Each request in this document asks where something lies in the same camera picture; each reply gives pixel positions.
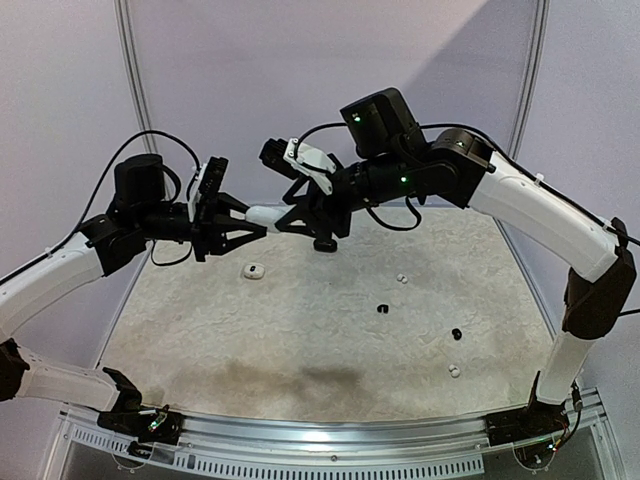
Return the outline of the white oval earbud charging case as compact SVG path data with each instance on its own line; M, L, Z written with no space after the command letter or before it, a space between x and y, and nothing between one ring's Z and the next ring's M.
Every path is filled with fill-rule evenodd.
M253 224L263 227L273 227L287 212L289 208L283 206L254 205L248 208L245 219Z

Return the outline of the white stem earbud charging case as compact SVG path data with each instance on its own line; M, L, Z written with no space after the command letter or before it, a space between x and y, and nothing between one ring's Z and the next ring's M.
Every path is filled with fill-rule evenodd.
M243 268L243 277L250 280L259 280L264 277L265 272L265 267L261 264L247 264Z

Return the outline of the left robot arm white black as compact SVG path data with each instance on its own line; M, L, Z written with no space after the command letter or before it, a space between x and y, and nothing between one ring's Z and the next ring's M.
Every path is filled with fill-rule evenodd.
M47 359L13 335L37 313L81 286L119 271L153 240L188 243L199 262L266 236L247 205L220 189L228 161L211 158L186 203L166 198L170 176L158 154L133 156L115 168L106 213L80 224L64 246L1 285L1 399L44 398L97 411L99 427L140 443L178 443L184 416L169 406L146 407L120 371L82 368Z

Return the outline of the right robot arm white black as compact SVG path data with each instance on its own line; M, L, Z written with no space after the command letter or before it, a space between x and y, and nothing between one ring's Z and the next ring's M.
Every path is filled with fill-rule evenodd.
M353 212L398 198L415 207L438 196L509 224L555 253L570 267L561 330L527 404L490 414L485 425L492 445L552 432L568 441L576 423L565 404L579 400L576 378L592 346L612 330L637 278L624 223L579 206L478 129L442 123L437 138L426 139L425 126L396 88L345 106L341 125L358 155L350 166L304 137L265 145L263 163L293 180L277 229L311 236L318 250L331 252L349 234Z

